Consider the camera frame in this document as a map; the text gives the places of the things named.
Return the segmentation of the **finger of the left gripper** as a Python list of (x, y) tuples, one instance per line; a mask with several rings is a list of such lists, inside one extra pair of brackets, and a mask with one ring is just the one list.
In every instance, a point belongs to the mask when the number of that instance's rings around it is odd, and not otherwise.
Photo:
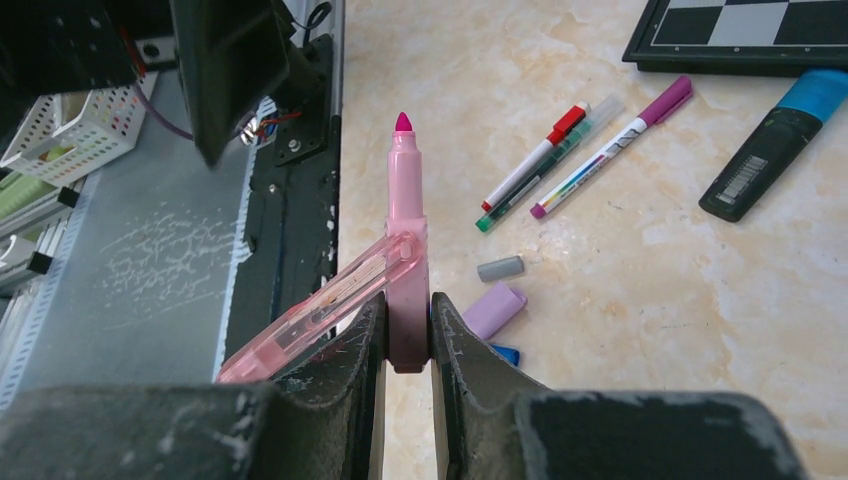
[(193, 144), (215, 167), (250, 107), (285, 77), (292, 15), (283, 1), (172, 1), (170, 8)]

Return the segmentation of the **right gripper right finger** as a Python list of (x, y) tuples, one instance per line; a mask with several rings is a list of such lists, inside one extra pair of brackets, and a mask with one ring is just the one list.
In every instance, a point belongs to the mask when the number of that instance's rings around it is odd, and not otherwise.
[(804, 479), (779, 420), (730, 392), (553, 390), (431, 302), (442, 479)]

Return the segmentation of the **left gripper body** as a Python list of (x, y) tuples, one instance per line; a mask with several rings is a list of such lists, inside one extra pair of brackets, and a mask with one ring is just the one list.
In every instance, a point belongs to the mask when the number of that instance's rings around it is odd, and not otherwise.
[(169, 1), (3, 1), (1, 124), (16, 126), (41, 95), (124, 86), (172, 66), (148, 42), (173, 37)]

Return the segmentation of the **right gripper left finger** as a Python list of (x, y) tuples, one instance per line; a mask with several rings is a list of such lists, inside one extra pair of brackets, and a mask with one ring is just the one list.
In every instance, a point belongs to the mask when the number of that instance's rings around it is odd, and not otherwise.
[(270, 382), (65, 386), (1, 418), (5, 479), (367, 479), (377, 473), (386, 301)]

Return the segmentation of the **blue marker cap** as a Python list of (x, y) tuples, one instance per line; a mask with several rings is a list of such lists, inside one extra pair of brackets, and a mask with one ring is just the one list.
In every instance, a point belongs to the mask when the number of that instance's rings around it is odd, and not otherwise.
[(507, 362), (509, 362), (513, 366), (520, 366), (521, 353), (517, 349), (496, 344), (491, 344), (491, 347), (496, 353), (498, 353), (501, 357), (503, 357)]

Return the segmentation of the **pink highlighter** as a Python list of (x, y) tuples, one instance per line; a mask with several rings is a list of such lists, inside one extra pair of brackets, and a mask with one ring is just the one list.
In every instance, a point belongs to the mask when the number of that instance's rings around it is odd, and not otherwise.
[(428, 232), (422, 154), (406, 113), (400, 113), (396, 120), (387, 168), (385, 236), (226, 360), (218, 382), (270, 379), (380, 292), (386, 294), (390, 314), (389, 361), (399, 373), (423, 370), (429, 358)]

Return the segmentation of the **purple highlighter cap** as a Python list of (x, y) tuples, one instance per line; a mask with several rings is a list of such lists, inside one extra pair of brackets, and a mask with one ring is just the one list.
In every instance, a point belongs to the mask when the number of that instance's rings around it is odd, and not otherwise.
[(527, 296), (521, 290), (499, 282), (475, 301), (462, 318), (472, 333), (488, 341), (526, 304)]

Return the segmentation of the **grey marker cap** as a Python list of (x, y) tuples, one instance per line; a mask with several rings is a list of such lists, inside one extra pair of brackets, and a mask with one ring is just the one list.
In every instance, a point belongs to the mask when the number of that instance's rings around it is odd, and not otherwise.
[(521, 275), (525, 272), (525, 265), (519, 255), (513, 255), (479, 264), (476, 271), (482, 282), (489, 283)]

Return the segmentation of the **black highlighter blue cap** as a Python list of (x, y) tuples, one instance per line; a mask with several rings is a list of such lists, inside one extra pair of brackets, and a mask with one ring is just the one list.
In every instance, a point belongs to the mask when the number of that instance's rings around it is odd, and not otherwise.
[(802, 74), (713, 180), (699, 200), (705, 212), (736, 223), (787, 170), (847, 98), (847, 73)]

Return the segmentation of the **red cap pen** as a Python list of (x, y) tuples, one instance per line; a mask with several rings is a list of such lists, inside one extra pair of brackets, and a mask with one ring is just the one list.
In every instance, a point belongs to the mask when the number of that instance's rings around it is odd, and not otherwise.
[(590, 104), (577, 102), (568, 109), (551, 127), (547, 136), (502, 180), (483, 200), (481, 208), (489, 212), (518, 183), (542, 157), (561, 142), (574, 127), (591, 111)]

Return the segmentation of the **green pen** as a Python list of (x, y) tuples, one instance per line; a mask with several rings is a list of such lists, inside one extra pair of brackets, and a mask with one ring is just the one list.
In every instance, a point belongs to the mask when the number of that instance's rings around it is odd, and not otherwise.
[(624, 110), (622, 100), (615, 94), (608, 95), (600, 104), (590, 107), (591, 111), (585, 118), (524, 174), (491, 211), (485, 212), (475, 222), (475, 226), (481, 232), (487, 233), (491, 230), (515, 204), (553, 171), (582, 141), (587, 141)]

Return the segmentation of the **magenta cap pen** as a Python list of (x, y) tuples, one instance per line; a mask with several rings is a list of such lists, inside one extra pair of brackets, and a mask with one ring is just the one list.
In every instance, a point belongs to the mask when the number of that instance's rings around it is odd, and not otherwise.
[(693, 95), (694, 89), (691, 79), (686, 75), (681, 75), (614, 138), (609, 140), (566, 179), (537, 201), (530, 209), (531, 216), (537, 220), (541, 220), (552, 213), (619, 153), (624, 151), (648, 129), (668, 119), (685, 105)]

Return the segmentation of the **white plastic basket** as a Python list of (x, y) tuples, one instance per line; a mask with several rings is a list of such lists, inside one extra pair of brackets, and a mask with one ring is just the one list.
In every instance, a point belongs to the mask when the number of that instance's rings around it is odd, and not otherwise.
[(131, 151), (146, 110), (132, 87), (38, 98), (1, 166), (66, 186)]

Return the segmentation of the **black grey chessboard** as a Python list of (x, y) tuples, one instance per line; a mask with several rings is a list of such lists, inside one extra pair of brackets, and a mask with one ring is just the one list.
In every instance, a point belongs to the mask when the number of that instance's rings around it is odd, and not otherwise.
[(845, 1), (650, 1), (622, 60), (641, 71), (797, 77), (847, 69)]

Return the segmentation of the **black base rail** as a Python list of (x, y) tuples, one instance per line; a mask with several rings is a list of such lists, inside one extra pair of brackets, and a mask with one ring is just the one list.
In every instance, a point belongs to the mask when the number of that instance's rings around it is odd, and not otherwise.
[(338, 269), (341, 50), (328, 34), (305, 49), (326, 89), (259, 148), (245, 231), (249, 255), (236, 270), (224, 355), (230, 357)]

